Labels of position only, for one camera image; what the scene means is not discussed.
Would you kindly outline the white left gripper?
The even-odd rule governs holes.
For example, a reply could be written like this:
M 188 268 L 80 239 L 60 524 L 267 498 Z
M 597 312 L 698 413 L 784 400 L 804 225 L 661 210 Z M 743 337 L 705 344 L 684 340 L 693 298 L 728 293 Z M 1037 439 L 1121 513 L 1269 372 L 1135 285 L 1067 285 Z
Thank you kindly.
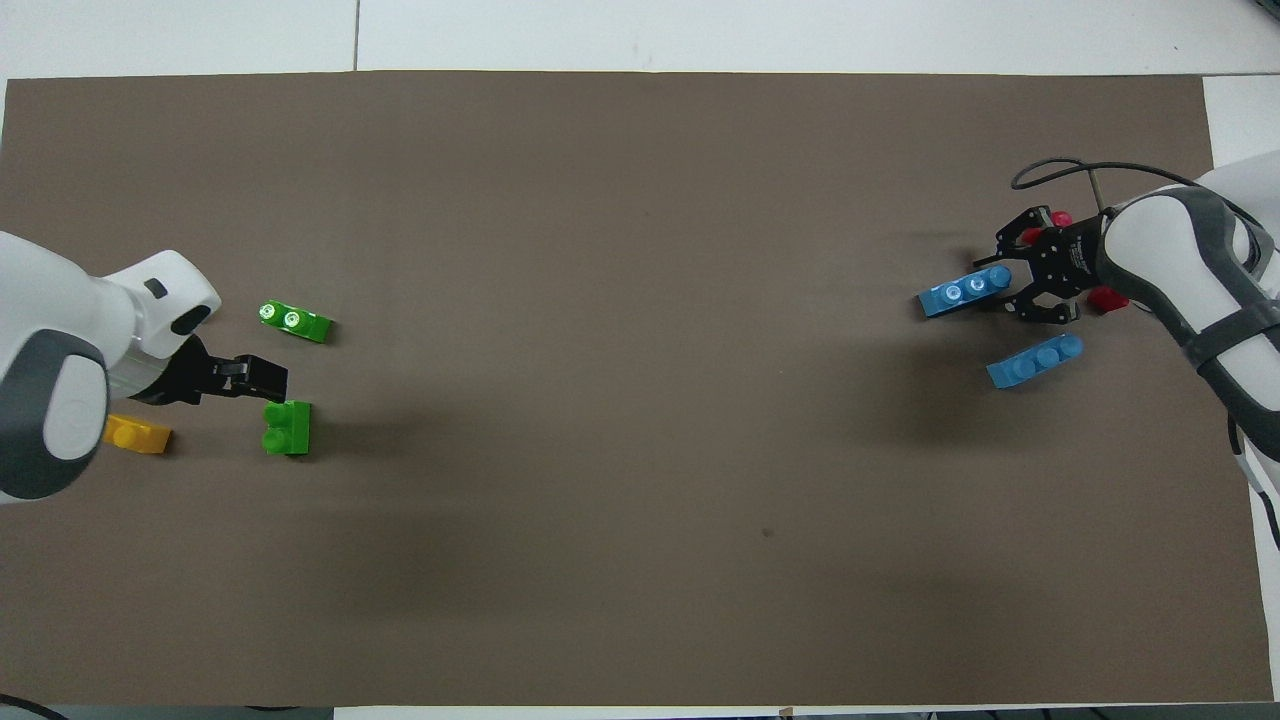
M 196 331 L 221 297 L 187 258 L 164 250 L 114 272 L 108 283 L 131 301 L 125 351 L 108 366 L 114 398 L 198 405 L 204 395 L 287 401 L 288 370 L 255 355 L 212 357 Z

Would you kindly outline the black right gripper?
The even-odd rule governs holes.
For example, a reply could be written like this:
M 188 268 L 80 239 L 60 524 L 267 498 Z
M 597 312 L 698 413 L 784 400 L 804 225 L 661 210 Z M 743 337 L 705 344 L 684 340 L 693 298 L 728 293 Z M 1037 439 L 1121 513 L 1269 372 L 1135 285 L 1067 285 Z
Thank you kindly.
M 1050 208 L 1028 208 L 1015 217 L 997 232 L 997 259 L 1039 261 L 1039 284 L 1056 304 L 1042 304 L 1039 290 L 1023 290 L 1004 299 L 1004 309 L 1024 323 L 1076 322 L 1082 313 L 1074 299 L 1102 284 L 1097 258 L 1103 229 L 1103 222 L 1051 227 Z

